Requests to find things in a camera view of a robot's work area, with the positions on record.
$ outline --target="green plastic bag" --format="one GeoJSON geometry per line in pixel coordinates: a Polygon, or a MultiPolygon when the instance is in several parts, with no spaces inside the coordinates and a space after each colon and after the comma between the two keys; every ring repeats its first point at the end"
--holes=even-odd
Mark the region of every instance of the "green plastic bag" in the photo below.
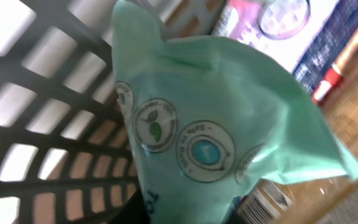
{"type": "Polygon", "coordinates": [[[115,88],[151,223],[221,223],[260,179],[358,178],[310,96],[268,56],[224,37],[163,41],[159,21],[125,1],[112,20],[115,88]]]}

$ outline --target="printed label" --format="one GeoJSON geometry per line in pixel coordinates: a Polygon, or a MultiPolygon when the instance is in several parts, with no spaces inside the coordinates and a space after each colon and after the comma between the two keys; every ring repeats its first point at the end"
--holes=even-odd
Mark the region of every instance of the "printed label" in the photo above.
{"type": "Polygon", "coordinates": [[[239,21],[239,14],[235,7],[225,6],[221,14],[221,18],[215,26],[212,33],[213,36],[224,36],[227,37],[236,27],[239,21]]]}
{"type": "Polygon", "coordinates": [[[135,112],[133,128],[140,146],[148,152],[162,152],[173,143],[178,120],[174,107],[166,100],[152,99],[135,112]]]}
{"type": "Polygon", "coordinates": [[[259,145],[250,150],[238,163],[236,168],[236,182],[239,185],[243,185],[247,182],[246,179],[246,171],[248,169],[248,165],[252,162],[256,154],[259,152],[262,145],[259,145]]]}
{"type": "Polygon", "coordinates": [[[185,174],[193,180],[219,180],[229,172],[234,156],[233,140],[213,122],[189,124],[179,135],[177,159],[185,174]]]}
{"type": "Polygon", "coordinates": [[[256,189],[247,196],[245,203],[239,209],[239,215],[247,224],[269,224],[277,219],[280,213],[256,189]]]}
{"type": "Polygon", "coordinates": [[[317,101],[322,100],[324,96],[327,94],[327,92],[331,89],[331,87],[332,87],[331,84],[326,80],[321,81],[320,86],[313,94],[313,98],[316,99],[317,101]]]}
{"type": "Polygon", "coordinates": [[[293,204],[292,200],[287,197],[273,182],[268,181],[263,186],[266,194],[279,206],[286,211],[293,204]]]}
{"type": "Polygon", "coordinates": [[[124,82],[116,82],[115,89],[118,94],[118,104],[121,107],[122,114],[127,123],[131,117],[132,107],[134,105],[134,94],[129,85],[124,82]]]}
{"type": "Polygon", "coordinates": [[[146,212],[149,215],[153,215],[155,213],[155,205],[158,202],[159,199],[159,195],[156,193],[153,193],[151,190],[147,191],[147,194],[144,196],[145,197],[145,208],[146,208],[146,212]]]}
{"type": "Polygon", "coordinates": [[[358,224],[358,190],[326,214],[317,224],[358,224]]]}

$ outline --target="white label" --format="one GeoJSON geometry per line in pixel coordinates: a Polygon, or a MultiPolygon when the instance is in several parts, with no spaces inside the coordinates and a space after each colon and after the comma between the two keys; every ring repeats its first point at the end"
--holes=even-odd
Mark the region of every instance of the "white label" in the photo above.
{"type": "Polygon", "coordinates": [[[286,211],[293,204],[292,200],[287,197],[273,182],[269,181],[264,186],[266,194],[279,206],[286,211]]]}
{"type": "Polygon", "coordinates": [[[258,189],[246,198],[239,212],[247,224],[269,224],[280,216],[258,189]]]}
{"type": "Polygon", "coordinates": [[[247,181],[247,169],[248,165],[252,162],[256,154],[260,151],[262,145],[259,145],[250,150],[238,163],[236,168],[236,182],[239,185],[249,184],[247,181]]]}
{"type": "Polygon", "coordinates": [[[223,178],[231,170],[235,155],[230,135],[212,121],[191,123],[178,138],[179,165],[188,177],[199,182],[223,178]]]}
{"type": "Polygon", "coordinates": [[[134,105],[134,94],[128,84],[116,82],[115,89],[118,94],[118,104],[121,107],[125,122],[131,117],[132,107],[134,105]]]}
{"type": "Polygon", "coordinates": [[[326,214],[317,224],[358,224],[358,190],[326,214]]]}
{"type": "Polygon", "coordinates": [[[320,86],[317,87],[317,90],[313,95],[313,98],[316,99],[317,101],[321,101],[324,98],[324,96],[327,94],[329,89],[331,89],[331,84],[326,80],[321,81],[320,86]]]}
{"type": "Polygon", "coordinates": [[[162,152],[175,140],[177,114],[167,100],[151,99],[136,110],[133,128],[137,142],[148,152],[162,152]]]}

